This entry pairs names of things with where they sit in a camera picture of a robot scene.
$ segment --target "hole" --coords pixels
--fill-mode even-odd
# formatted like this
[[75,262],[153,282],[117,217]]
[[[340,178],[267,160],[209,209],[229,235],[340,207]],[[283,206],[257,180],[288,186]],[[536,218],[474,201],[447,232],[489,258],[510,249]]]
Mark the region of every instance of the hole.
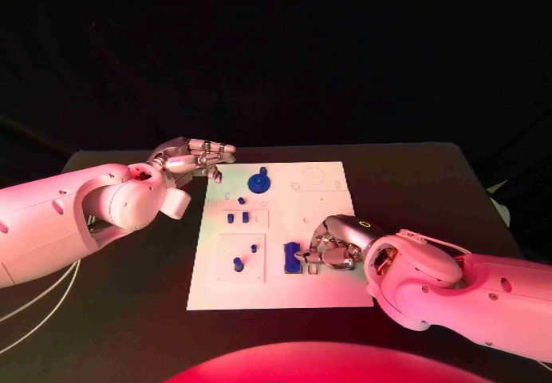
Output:
[[59,214],[59,215],[63,215],[63,203],[62,203],[58,199],[55,199],[55,200],[52,201],[52,207],[53,207],[55,210],[58,211],[58,214]]
[[0,232],[7,234],[9,233],[9,225],[0,221]]
[[503,287],[503,290],[509,293],[512,291],[512,283],[506,278],[500,278],[500,285]]

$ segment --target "raised white platform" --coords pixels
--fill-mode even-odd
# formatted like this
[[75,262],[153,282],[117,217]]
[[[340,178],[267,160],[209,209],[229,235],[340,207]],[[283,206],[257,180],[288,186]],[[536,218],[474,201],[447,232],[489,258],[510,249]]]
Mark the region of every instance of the raised white platform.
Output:
[[[362,264],[353,271],[319,266],[317,274],[308,274],[306,267],[303,274],[284,273],[284,244],[297,242],[301,250],[308,248],[326,217],[355,214],[342,163],[218,166],[225,179],[208,185],[187,310],[373,306]],[[262,166],[271,188],[254,194],[248,178]],[[242,272],[234,270],[235,257],[244,261]]]

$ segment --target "white cable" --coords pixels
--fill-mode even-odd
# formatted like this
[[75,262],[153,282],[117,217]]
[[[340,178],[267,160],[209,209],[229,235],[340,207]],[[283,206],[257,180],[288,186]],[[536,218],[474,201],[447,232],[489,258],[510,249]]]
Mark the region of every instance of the white cable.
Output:
[[13,317],[20,311],[23,311],[53,289],[55,287],[61,284],[61,281],[65,279],[66,275],[69,275],[71,273],[71,270],[75,268],[75,265],[76,265],[76,262],[75,261],[69,267],[69,269],[66,270],[65,274],[61,276],[61,278],[58,279],[58,282],[46,289],[46,291],[43,291],[43,293],[40,295],[38,295],[38,297],[35,299],[32,299],[32,301],[29,301],[17,310],[12,311],[7,315],[4,315],[1,318],[0,318],[0,322],[3,322],[9,317]]
[[540,361],[535,361],[539,365],[543,365],[543,368],[548,369],[549,371],[552,371],[552,367],[549,365],[546,365],[546,363],[540,362]]
[[61,306],[61,303],[63,302],[65,297],[69,294],[72,283],[75,282],[75,277],[76,277],[76,273],[78,273],[78,267],[81,266],[81,259],[75,262],[75,264],[76,264],[75,273],[74,273],[72,278],[71,278],[69,286],[66,287],[63,296],[61,297],[61,300],[59,300],[58,304],[55,305],[55,308],[49,312],[49,315],[43,319],[43,321],[38,324],[38,326],[26,333],[26,335],[20,338],[20,340],[16,341],[14,343],[12,343],[12,345],[9,345],[3,350],[0,350],[0,354],[4,353],[12,347],[14,347],[29,337],[29,335],[32,335],[32,333],[39,329],[39,327],[48,321],[49,317],[55,314],[55,311],[58,310],[58,307]]

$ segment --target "table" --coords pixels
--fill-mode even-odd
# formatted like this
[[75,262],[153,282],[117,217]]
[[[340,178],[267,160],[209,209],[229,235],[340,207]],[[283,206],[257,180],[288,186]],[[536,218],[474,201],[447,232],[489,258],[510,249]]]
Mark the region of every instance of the table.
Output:
[[[78,152],[65,172],[141,162],[148,154]],[[473,252],[522,257],[454,144],[241,148],[236,158],[244,163],[340,160],[356,214],[385,230],[405,227]],[[186,311],[206,185],[200,178],[185,187],[192,202],[182,220],[160,214],[148,227],[82,260],[58,312],[0,356],[0,381],[163,381],[231,351],[290,341],[376,345],[494,381],[549,381],[549,371],[535,361],[476,345],[440,326],[424,332],[402,328],[378,306]],[[61,273],[1,289],[3,310],[33,298]],[[3,346],[38,324],[63,290],[1,323]],[[355,357],[369,363],[362,355]]]

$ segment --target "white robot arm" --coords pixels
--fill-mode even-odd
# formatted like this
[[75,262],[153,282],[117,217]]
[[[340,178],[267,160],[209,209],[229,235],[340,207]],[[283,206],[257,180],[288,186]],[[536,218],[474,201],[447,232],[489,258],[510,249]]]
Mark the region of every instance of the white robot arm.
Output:
[[216,183],[236,148],[183,137],[143,164],[107,164],[0,190],[0,288],[50,274],[141,229],[180,219],[193,175]]
[[385,235],[346,215],[326,218],[295,258],[334,270],[363,261],[368,293],[408,329],[441,325],[480,345],[552,362],[551,266],[473,254],[408,230]]

